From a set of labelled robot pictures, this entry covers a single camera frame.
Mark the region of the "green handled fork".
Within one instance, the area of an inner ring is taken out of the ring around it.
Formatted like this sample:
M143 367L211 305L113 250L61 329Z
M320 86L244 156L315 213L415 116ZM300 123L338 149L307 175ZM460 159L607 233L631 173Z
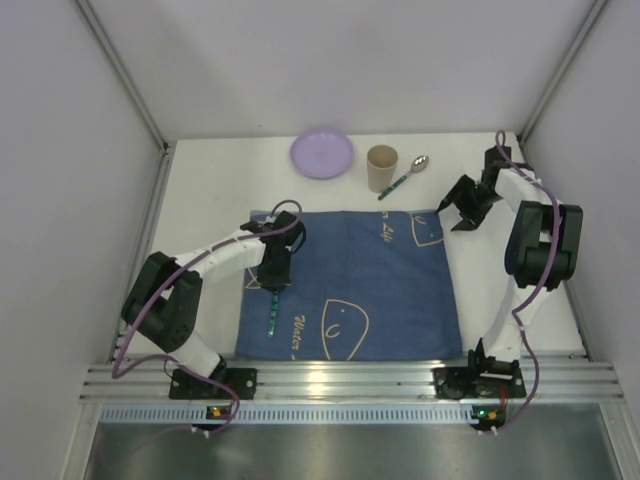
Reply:
M280 302L280 292L274 291L271 297L271 303L269 307L269 319L267 326L267 337L273 338L277 327L277 317Z

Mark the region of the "green handled spoon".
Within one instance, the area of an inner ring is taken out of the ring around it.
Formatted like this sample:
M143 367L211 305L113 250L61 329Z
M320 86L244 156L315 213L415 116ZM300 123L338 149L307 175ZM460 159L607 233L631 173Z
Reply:
M389 187L387 187L383 192L379 194L377 199L382 201L387 196L389 196L392 192L394 192L398 187L400 187L406 180L408 180L412 175L418 174L424 171L429 164L429 157L427 155L421 155L415 158L412 162L410 169L400 178L398 178L394 183L392 183Z

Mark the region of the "blue cloth placemat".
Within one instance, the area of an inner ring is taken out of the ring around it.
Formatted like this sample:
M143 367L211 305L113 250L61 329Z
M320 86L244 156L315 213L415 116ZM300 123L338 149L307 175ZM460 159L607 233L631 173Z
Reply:
M423 361L463 353L437 214L308 212L291 284L272 303L244 274L235 354L259 360Z

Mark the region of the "beige cup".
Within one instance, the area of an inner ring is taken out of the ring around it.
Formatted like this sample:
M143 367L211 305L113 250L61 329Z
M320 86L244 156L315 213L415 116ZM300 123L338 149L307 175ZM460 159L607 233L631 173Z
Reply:
M376 145L367 152L368 187L374 193L382 193L391 185L399 155L389 145Z

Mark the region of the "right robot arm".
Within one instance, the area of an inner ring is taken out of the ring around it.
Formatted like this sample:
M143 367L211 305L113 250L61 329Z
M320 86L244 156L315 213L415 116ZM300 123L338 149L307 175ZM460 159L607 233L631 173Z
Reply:
M454 206L460 221L453 229L475 231L500 200L515 213L504 254L509 281L491 327L468 353L464 373L446 381L456 388L480 379L513 384L537 311L576 269L582 208L560 202L533 170L512 160L511 149L500 139L484 154L481 178L461 176L437 210Z

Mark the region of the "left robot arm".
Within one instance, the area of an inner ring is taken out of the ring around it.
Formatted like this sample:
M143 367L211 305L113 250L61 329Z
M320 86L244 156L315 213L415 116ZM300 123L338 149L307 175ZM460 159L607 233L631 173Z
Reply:
M256 268L258 287L273 297L268 326L273 334L279 296L291 283L292 256L305 241L300 217L283 210L187 254L151 254L121 308L128 325L123 347L139 333L161 350L153 358L171 361L203 383L221 385L226 361L196 331L204 288Z

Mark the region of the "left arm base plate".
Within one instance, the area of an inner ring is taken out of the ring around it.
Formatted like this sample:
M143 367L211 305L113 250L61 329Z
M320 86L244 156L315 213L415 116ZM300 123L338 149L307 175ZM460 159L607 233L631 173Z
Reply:
M252 400L257 387L257 373L253 368L228 368L220 383L233 390L241 400ZM230 399L231 395L218 387L195 379L181 369L172 372L169 390L172 400Z

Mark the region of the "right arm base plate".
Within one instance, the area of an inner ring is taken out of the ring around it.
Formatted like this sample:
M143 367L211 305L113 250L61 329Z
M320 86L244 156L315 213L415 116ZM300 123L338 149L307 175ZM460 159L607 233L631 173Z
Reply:
M473 371L470 367L443 367L433 370L436 397L445 400L525 398L526 388L519 369Z

